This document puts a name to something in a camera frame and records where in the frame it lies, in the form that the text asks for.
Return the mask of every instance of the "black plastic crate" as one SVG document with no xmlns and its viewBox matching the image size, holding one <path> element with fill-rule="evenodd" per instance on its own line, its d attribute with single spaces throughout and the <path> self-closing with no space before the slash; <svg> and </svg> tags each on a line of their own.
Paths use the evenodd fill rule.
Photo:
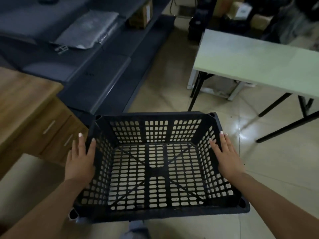
<svg viewBox="0 0 319 239">
<path fill-rule="evenodd" d="M 94 179 L 74 208 L 90 222 L 247 213 L 248 201 L 218 171 L 216 113 L 165 112 L 100 116 Z"/>
</svg>

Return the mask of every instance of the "drawer handle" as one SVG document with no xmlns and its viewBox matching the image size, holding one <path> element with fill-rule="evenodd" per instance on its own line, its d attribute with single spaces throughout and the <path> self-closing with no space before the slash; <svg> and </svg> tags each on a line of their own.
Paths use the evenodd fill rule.
<svg viewBox="0 0 319 239">
<path fill-rule="evenodd" d="M 63 145 L 64 147 L 69 143 L 69 141 L 71 140 L 71 138 L 73 137 L 73 134 L 71 134 L 68 138 L 68 140 L 65 142 L 65 144 Z"/>
<path fill-rule="evenodd" d="M 50 123 L 50 125 L 48 126 L 47 129 L 44 130 L 44 132 L 42 133 L 42 135 L 46 134 L 46 133 L 50 130 L 50 128 L 53 126 L 54 123 L 55 123 L 55 120 L 53 120 L 53 121 Z"/>
</svg>

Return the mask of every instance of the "tabletop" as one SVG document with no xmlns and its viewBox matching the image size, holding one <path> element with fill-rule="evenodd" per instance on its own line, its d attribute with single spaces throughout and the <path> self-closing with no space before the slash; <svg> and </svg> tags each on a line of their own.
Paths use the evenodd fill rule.
<svg viewBox="0 0 319 239">
<path fill-rule="evenodd" d="M 62 88 L 60 83 L 0 67 L 0 152 Z"/>
<path fill-rule="evenodd" d="M 194 69 L 319 97 L 319 52 L 205 30 Z"/>
</svg>

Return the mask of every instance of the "white table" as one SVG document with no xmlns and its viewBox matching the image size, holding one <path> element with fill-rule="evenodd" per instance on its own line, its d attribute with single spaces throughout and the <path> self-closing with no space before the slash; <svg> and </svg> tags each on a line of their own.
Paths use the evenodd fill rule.
<svg viewBox="0 0 319 239">
<path fill-rule="evenodd" d="M 270 139 L 319 117 L 319 112 L 308 116 L 303 110 L 307 105 L 301 101 L 304 95 L 319 97 L 319 52 L 205 30 L 188 88 L 192 87 L 197 71 L 199 74 L 191 95 L 193 99 L 189 111 L 195 103 L 204 80 L 214 75 L 240 81 L 226 97 L 228 100 L 232 100 L 246 82 L 273 86 L 287 91 L 259 116 L 264 116 L 292 93 L 299 95 L 300 103 L 303 102 L 301 108 L 304 118 L 257 142 Z"/>
</svg>

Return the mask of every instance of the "white label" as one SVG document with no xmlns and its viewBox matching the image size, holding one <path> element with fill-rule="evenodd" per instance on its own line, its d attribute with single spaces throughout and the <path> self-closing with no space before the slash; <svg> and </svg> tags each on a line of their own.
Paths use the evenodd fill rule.
<svg viewBox="0 0 319 239">
<path fill-rule="evenodd" d="M 234 19 L 246 20 L 251 10 L 252 10 L 252 7 L 249 4 L 242 3 L 240 7 L 238 8 Z"/>
<path fill-rule="evenodd" d="M 149 5 L 146 6 L 146 20 L 147 23 L 150 21 L 151 19 L 151 7 Z"/>
</svg>

